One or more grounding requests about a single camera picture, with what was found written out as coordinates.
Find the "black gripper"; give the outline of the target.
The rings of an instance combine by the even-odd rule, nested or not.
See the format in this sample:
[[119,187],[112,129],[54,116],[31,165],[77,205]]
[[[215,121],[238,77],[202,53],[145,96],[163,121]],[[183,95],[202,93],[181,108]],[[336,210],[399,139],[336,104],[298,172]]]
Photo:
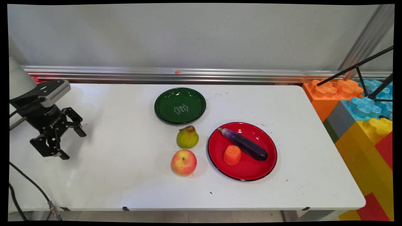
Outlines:
[[82,117],[71,107],[60,110],[56,105],[43,107],[38,101],[13,102],[13,107],[21,117],[26,117],[27,122],[39,131],[40,135],[30,139],[30,144],[43,156],[59,156],[62,160],[68,160],[69,156],[60,146],[61,137],[67,128],[72,128],[79,137],[86,137],[82,129]]

